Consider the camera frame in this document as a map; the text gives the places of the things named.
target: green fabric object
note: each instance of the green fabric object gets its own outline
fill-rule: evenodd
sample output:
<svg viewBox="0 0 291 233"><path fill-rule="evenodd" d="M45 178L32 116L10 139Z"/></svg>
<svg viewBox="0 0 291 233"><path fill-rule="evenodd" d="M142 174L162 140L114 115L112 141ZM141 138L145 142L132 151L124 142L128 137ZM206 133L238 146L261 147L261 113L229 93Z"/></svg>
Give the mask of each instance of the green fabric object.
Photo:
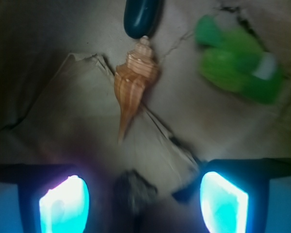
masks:
<svg viewBox="0 0 291 233"><path fill-rule="evenodd" d="M195 39L198 44L210 46L199 64L199 72L207 80L250 100L274 103L283 73L252 35L242 28L222 32L213 17L204 16L197 23Z"/></svg>
<svg viewBox="0 0 291 233"><path fill-rule="evenodd" d="M211 48L205 51L200 64L200 73L219 88L240 92L249 76L235 69L237 56L234 53Z"/></svg>
<svg viewBox="0 0 291 233"><path fill-rule="evenodd" d="M195 39L201 45L218 47L223 41L223 36L213 18L206 15L197 23L195 28Z"/></svg>

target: conch shell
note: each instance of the conch shell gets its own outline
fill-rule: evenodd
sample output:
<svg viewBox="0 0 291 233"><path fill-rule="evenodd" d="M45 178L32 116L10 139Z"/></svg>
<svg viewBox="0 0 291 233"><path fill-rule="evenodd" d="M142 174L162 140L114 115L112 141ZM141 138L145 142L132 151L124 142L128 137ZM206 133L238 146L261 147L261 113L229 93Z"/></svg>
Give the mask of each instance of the conch shell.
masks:
<svg viewBox="0 0 291 233"><path fill-rule="evenodd" d="M137 114L144 90L157 79L158 66L153 56L149 39L143 36L135 49L127 53L125 64L116 67L114 92L121 108L119 144L128 124Z"/></svg>

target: white patch on green toy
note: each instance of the white patch on green toy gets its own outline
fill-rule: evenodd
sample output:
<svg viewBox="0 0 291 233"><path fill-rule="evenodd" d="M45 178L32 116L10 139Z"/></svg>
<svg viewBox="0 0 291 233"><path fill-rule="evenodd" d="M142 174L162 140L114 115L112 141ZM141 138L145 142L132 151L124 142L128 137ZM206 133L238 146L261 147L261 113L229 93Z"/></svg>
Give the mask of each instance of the white patch on green toy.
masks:
<svg viewBox="0 0 291 233"><path fill-rule="evenodd" d="M271 53L265 52L258 68L252 72L252 75L263 80L270 80L276 70L277 62L275 57Z"/></svg>

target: dark green oval object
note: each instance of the dark green oval object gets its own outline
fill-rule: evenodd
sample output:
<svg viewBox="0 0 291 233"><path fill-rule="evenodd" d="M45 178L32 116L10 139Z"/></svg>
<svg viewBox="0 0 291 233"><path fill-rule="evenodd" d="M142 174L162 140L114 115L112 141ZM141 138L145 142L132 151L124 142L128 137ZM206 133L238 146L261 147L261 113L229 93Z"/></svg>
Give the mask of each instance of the dark green oval object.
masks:
<svg viewBox="0 0 291 233"><path fill-rule="evenodd" d="M124 29L128 36L139 39L152 32L162 0L127 0Z"/></svg>

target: glowing light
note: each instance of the glowing light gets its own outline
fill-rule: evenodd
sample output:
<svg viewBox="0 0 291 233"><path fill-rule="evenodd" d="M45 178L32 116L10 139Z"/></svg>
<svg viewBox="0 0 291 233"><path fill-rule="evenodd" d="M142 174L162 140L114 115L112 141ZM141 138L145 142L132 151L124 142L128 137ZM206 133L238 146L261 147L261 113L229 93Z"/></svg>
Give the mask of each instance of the glowing light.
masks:
<svg viewBox="0 0 291 233"><path fill-rule="evenodd" d="M42 233L81 233L85 229L89 192L85 181L70 176L39 201Z"/></svg>
<svg viewBox="0 0 291 233"><path fill-rule="evenodd" d="M200 186L204 222L211 233L244 233L248 194L216 172L204 175Z"/></svg>

